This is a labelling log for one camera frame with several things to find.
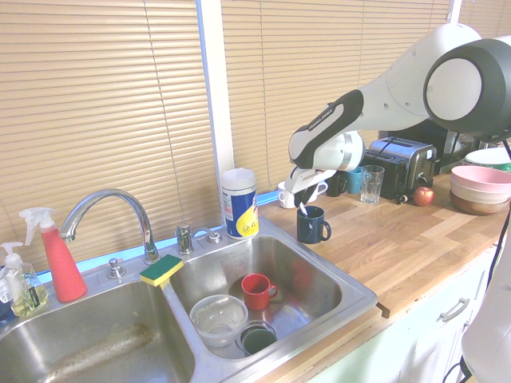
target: pump bottle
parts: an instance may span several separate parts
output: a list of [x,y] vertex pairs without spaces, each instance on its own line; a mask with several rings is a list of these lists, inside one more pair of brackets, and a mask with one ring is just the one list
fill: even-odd
[[12,299],[11,308],[15,315],[24,317],[43,307],[48,302],[48,293],[39,281],[30,263],[22,262],[13,247],[23,246],[21,242],[3,243],[7,251],[6,279]]
[[39,225],[41,228],[42,242],[50,265],[57,300],[71,302],[80,298],[87,291],[87,286],[73,256],[59,236],[55,222],[51,219],[53,213],[55,210],[48,207],[34,207],[21,211],[19,216],[25,219],[27,225],[25,245],[30,245],[32,242],[35,227]]

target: stainless steel sink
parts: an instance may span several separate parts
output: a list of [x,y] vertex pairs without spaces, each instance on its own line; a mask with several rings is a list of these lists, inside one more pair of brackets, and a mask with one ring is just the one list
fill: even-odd
[[[0,377],[8,382],[250,382],[376,304],[376,295],[290,235],[259,219],[259,235],[221,243],[194,239],[184,267],[163,290],[139,282],[144,257],[120,263],[127,273],[106,278],[109,266],[84,273],[89,288],[70,304],[51,303],[32,318],[0,329]],[[206,346],[188,313],[211,294],[243,299],[241,279],[262,273],[279,288],[249,326],[277,341],[246,356],[240,340]]]
[[[249,326],[263,325],[277,339],[335,310],[343,300],[342,283],[328,269],[308,262],[280,239],[262,235],[189,259],[171,278],[171,284],[189,313],[198,301],[214,294],[230,294],[243,300],[241,280],[252,273],[268,276],[279,293],[264,310],[248,311]],[[240,342],[209,349],[221,357],[245,357]]]
[[162,290],[143,282],[20,322],[0,341],[9,383],[185,383],[194,367]]

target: bottle cap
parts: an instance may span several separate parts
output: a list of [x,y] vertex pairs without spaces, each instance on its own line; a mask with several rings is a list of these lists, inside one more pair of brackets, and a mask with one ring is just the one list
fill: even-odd
[[222,173],[222,188],[227,190],[243,190],[254,188],[256,185],[256,175],[250,169],[236,168]]
[[34,239],[34,230],[37,225],[40,225],[41,229],[55,226],[55,222],[51,219],[51,215],[55,212],[56,210],[50,207],[32,207],[19,212],[19,216],[26,222],[25,245],[30,245]]
[[23,246],[21,242],[6,242],[2,243],[2,246],[7,251],[6,256],[6,267],[12,269],[22,264],[22,257],[18,253],[13,252],[13,247]]

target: white bowl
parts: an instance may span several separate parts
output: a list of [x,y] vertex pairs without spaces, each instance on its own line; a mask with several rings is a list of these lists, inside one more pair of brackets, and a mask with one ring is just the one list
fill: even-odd
[[248,320],[243,302],[231,295],[211,295],[190,310],[190,319],[203,342],[213,347],[230,345]]
[[450,181],[450,190],[453,194],[465,201],[475,203],[485,203],[488,205],[497,205],[508,200],[509,193],[492,193],[489,191],[480,191],[457,184],[456,181]]
[[472,164],[490,166],[499,170],[508,170],[511,159],[505,148],[487,148],[476,150],[465,156],[465,160]]

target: yellow sponge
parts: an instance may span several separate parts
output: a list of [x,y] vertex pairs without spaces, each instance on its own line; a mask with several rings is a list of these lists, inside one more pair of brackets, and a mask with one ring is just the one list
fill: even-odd
[[151,286],[159,286],[167,281],[176,271],[183,267],[183,261],[167,254],[158,262],[141,272],[141,280]]

